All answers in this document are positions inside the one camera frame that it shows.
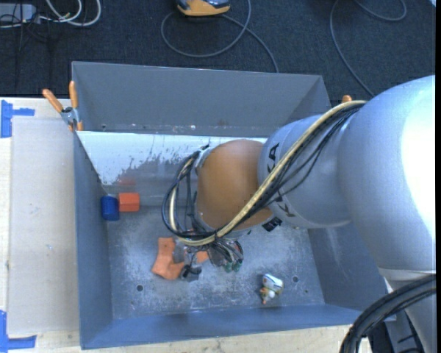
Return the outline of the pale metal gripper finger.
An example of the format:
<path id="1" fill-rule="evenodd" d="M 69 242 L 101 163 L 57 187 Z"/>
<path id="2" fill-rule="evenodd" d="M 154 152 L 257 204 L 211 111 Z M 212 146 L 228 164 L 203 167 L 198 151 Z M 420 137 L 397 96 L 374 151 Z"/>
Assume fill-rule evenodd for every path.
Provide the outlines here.
<path id="1" fill-rule="evenodd" d="M 175 264 L 186 263 L 186 246 L 183 243 L 177 243 L 173 249 L 172 257 Z"/>
<path id="2" fill-rule="evenodd" d="M 184 265 L 179 275 L 179 278 L 187 282 L 196 281 L 199 279 L 201 272 L 201 266 Z"/>

